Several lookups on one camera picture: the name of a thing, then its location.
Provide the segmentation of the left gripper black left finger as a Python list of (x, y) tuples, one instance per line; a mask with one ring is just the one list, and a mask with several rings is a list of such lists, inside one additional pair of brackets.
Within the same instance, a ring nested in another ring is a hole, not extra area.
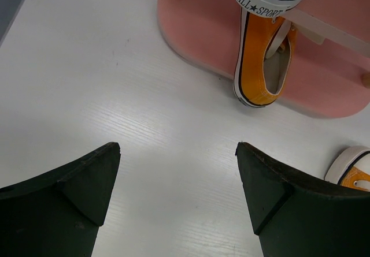
[(1, 256), (91, 256), (119, 164), (120, 146), (109, 142), (1, 188)]

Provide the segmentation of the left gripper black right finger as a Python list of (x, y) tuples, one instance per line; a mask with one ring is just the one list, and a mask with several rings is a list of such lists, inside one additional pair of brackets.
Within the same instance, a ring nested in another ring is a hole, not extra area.
[(264, 256), (368, 256), (369, 192), (311, 176), (249, 143), (236, 149)]

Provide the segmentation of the orange sneaker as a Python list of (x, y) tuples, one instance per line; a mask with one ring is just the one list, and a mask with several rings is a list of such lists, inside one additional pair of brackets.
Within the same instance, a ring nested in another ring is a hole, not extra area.
[(240, 44), (234, 93), (254, 108), (273, 104), (282, 94), (295, 51), (297, 33), (283, 17), (262, 18), (240, 13)]
[(369, 192), (369, 148), (354, 146), (345, 149), (329, 167), (324, 180)]

